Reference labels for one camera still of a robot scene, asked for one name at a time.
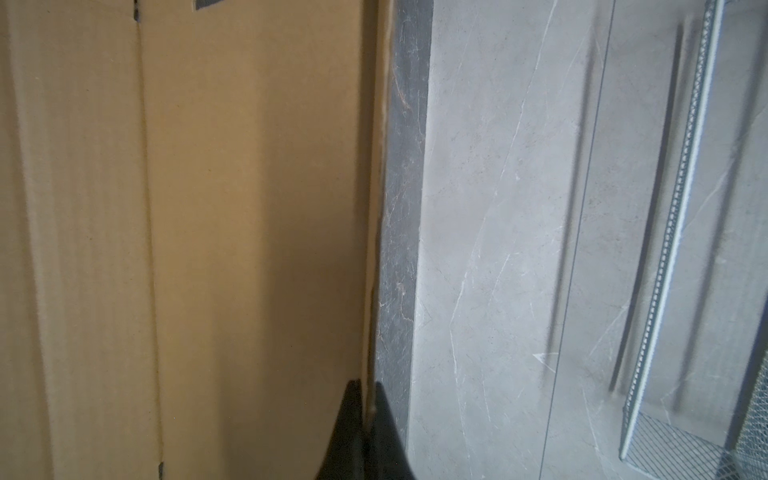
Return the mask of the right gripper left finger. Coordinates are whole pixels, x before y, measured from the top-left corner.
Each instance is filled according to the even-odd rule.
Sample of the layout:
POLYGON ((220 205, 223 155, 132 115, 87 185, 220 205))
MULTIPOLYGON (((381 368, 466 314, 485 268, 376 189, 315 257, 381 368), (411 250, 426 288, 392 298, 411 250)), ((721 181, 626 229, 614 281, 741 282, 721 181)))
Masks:
POLYGON ((361 382, 347 383, 317 480, 364 478, 361 382))

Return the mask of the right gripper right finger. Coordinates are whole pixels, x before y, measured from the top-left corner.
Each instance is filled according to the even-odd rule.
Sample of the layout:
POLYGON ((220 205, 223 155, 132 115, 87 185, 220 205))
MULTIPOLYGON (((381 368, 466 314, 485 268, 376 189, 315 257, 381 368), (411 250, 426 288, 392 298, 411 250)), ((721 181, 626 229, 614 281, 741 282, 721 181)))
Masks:
POLYGON ((364 478, 415 480, 384 386, 375 383, 374 412, 364 449, 364 478))

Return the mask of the brown cardboard box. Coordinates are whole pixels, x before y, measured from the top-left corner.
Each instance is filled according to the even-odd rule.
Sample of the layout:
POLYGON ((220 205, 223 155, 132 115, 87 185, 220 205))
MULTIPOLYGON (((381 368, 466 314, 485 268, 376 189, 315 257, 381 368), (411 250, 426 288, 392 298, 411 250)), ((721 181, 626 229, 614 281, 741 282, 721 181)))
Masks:
POLYGON ((387 1, 1 5, 1 475, 313 479, 363 376, 387 1))

